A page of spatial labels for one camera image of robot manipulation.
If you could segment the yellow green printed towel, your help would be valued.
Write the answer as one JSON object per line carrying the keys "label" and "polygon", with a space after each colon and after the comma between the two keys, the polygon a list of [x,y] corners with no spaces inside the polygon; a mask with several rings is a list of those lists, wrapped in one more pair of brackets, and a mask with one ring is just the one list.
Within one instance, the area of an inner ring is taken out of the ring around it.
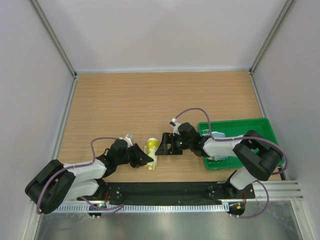
{"label": "yellow green printed towel", "polygon": [[158,150],[159,145],[157,138],[149,138],[146,142],[146,146],[144,148],[145,153],[153,159],[152,162],[147,163],[148,170],[155,170],[157,166],[158,157],[156,156],[156,151]]}

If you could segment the blue polka dot towel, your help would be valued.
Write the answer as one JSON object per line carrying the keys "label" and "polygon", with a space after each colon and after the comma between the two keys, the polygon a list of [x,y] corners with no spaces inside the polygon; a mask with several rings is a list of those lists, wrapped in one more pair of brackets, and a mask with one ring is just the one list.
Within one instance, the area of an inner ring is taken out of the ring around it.
{"label": "blue polka dot towel", "polygon": [[[226,135],[223,132],[213,131],[211,134],[214,138],[226,137]],[[213,155],[210,156],[208,159],[216,162],[226,161],[228,159],[228,156],[224,153],[224,149],[220,145],[218,145],[218,147],[215,147],[213,149]]]}

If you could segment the green plastic tray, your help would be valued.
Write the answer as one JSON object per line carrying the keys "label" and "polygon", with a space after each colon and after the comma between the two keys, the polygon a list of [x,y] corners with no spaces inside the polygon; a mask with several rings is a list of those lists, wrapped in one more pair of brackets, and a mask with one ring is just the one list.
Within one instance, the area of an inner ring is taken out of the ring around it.
{"label": "green plastic tray", "polygon": [[[227,121],[212,121],[211,129],[214,132],[224,133],[226,137],[235,137],[246,134],[249,130],[256,131],[265,139],[278,142],[271,124],[267,118],[252,118]],[[204,166],[207,170],[222,170],[241,168],[243,164],[237,157],[229,156],[225,160],[211,160],[204,158]]]}

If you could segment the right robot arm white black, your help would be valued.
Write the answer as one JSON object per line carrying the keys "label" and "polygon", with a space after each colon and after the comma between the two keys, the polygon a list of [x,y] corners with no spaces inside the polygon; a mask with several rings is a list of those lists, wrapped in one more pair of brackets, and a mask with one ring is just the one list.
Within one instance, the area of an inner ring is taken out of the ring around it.
{"label": "right robot arm white black", "polygon": [[242,167],[235,170],[222,185],[222,192],[237,198],[246,187],[256,181],[267,181],[285,154],[274,142],[254,130],[244,135],[217,137],[201,135],[190,123],[175,123],[172,133],[165,132],[156,156],[182,155],[190,150],[198,157],[236,157]]}

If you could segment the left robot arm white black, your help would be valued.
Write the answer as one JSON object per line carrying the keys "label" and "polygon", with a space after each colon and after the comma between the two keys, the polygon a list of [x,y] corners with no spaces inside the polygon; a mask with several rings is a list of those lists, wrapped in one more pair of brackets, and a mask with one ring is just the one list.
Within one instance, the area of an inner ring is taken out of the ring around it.
{"label": "left robot arm white black", "polygon": [[138,168],[154,160],[138,144],[132,134],[113,138],[113,144],[92,160],[65,164],[51,160],[25,187],[25,194],[36,205],[36,212],[50,214],[63,202],[80,198],[101,200],[107,193],[104,178],[112,175],[120,165]]}

